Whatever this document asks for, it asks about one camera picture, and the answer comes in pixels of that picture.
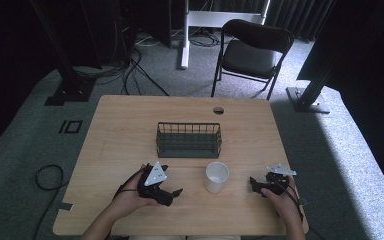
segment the chair seat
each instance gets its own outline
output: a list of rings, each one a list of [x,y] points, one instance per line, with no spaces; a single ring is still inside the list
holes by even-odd
[[[244,75],[269,79],[275,73],[276,52],[248,46],[232,40],[224,53],[223,69]]]

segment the chair backrest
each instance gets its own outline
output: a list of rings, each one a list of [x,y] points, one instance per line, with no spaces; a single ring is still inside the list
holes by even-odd
[[[286,54],[294,42],[293,35],[282,28],[233,19],[224,24],[224,34],[232,35],[247,45]]]

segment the table hole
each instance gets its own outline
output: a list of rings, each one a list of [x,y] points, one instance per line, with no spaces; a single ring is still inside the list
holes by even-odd
[[[222,107],[215,107],[213,112],[217,115],[222,115],[224,113],[224,109]]]

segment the gray carpet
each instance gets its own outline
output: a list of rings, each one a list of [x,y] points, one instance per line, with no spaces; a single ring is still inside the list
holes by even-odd
[[[144,42],[150,46],[137,48],[142,54],[140,66],[159,86],[172,96],[210,95],[218,47],[191,45],[189,68],[180,70],[181,47],[175,44],[168,49],[153,43]],[[300,195],[310,201],[304,209],[314,231],[308,232],[307,239],[321,239],[315,231],[325,239],[384,239],[384,177],[340,94],[323,89],[321,96],[330,114],[297,113],[287,97],[286,87],[308,84],[296,78],[311,47],[311,43],[295,42],[270,100],[291,168],[298,172],[295,179]],[[123,88],[120,77],[104,77],[97,81],[89,102],[45,107],[46,98],[53,95],[59,82],[57,71],[42,79],[0,138],[0,239],[33,239],[54,195],[54,191],[36,186],[36,171],[58,164],[65,174],[62,182],[68,181],[100,96],[120,94]],[[265,98],[266,92],[260,93],[258,87],[257,83],[226,77],[218,84],[216,97]],[[130,75],[127,90],[132,95],[163,95],[139,71]],[[83,124],[77,134],[60,133],[64,121],[80,120]],[[54,169],[44,171],[41,182],[56,186],[58,174]],[[64,191],[62,188],[44,218],[38,239],[78,238],[52,232],[55,205]]]

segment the black folding chair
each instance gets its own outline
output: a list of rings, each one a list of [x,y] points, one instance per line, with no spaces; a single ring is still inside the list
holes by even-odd
[[[225,35],[234,37],[224,51]],[[281,28],[251,23],[240,19],[228,21],[221,31],[221,45],[211,97],[222,74],[264,83],[261,92],[272,82],[270,99],[283,59],[294,42],[292,34]]]

